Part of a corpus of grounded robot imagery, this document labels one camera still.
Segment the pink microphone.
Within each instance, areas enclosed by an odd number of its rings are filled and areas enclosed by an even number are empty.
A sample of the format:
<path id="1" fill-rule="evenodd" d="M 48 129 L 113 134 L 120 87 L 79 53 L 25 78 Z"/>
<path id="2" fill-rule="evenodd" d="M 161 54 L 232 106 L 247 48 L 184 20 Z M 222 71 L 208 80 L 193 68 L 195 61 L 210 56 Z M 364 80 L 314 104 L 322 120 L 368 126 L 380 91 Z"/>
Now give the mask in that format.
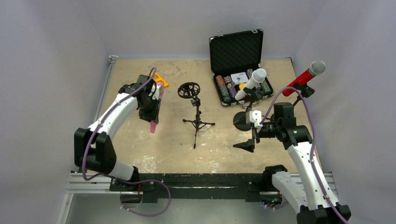
<path id="1" fill-rule="evenodd" d="M 156 85 L 157 85 L 157 87 L 160 87 L 159 99 L 161 99 L 163 97 L 163 94 L 164 94 L 164 84 L 162 82 L 158 82 Z M 150 132 L 151 133 L 155 132 L 156 125 L 157 125 L 157 123 L 154 120 L 151 120 L 151 122 L 150 122 Z"/>

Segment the white microphone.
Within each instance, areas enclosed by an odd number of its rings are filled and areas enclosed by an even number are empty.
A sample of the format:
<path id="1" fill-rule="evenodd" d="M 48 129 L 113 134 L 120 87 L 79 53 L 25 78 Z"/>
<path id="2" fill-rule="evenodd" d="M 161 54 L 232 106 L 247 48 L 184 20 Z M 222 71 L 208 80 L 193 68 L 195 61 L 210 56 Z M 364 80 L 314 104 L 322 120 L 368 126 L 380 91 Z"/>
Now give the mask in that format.
<path id="1" fill-rule="evenodd" d="M 245 83 L 244 87 L 240 89 L 237 94 L 235 95 L 235 100 L 241 100 L 247 94 L 247 89 L 252 90 L 258 84 L 262 83 L 267 76 L 267 72 L 263 68 L 258 68 L 252 72 L 252 76 L 250 79 Z"/>

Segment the red glitter microphone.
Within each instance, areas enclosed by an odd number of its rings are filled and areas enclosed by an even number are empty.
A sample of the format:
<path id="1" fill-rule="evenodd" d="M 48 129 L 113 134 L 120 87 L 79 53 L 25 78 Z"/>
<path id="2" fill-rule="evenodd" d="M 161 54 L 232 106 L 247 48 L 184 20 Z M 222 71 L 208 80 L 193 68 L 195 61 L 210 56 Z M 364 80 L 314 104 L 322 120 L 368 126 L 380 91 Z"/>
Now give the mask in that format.
<path id="1" fill-rule="evenodd" d="M 292 81 L 288 87 L 292 87 L 293 84 L 298 83 L 301 85 L 307 84 L 314 77 L 319 76 L 326 70 L 326 64 L 323 61 L 314 61 L 310 64 L 309 68 Z"/>

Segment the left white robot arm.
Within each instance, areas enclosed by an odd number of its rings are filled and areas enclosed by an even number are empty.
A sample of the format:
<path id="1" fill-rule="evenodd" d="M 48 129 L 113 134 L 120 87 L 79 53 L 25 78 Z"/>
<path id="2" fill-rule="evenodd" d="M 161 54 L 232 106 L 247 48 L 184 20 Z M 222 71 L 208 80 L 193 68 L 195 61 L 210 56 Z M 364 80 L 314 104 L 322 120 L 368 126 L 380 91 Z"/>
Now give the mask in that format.
<path id="1" fill-rule="evenodd" d="M 164 84 L 140 75 L 136 83 L 123 85 L 104 114 L 88 128 L 74 133 L 74 163 L 83 171 L 96 171 L 127 182 L 138 182 L 138 168 L 122 162 L 116 155 L 112 140 L 130 114 L 137 111 L 139 119 L 150 123 L 154 133 Z"/>

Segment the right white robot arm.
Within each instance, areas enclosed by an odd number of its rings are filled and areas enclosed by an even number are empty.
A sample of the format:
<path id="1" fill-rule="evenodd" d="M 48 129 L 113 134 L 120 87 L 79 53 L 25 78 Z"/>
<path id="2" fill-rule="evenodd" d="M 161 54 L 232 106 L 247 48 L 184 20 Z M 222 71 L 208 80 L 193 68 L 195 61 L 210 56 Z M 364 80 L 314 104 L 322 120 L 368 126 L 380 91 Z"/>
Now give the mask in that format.
<path id="1" fill-rule="evenodd" d="M 252 131 L 252 138 L 233 147 L 253 152 L 261 138 L 277 138 L 293 160 L 302 186 L 282 165 L 266 167 L 264 182 L 277 189 L 293 207 L 299 224 L 345 224 L 351 217 L 348 205 L 341 205 L 331 190 L 313 150 L 313 139 L 306 126 L 298 126 L 294 105 L 275 103 L 269 122 L 260 123 L 261 111 L 238 112 L 234 126 Z"/>

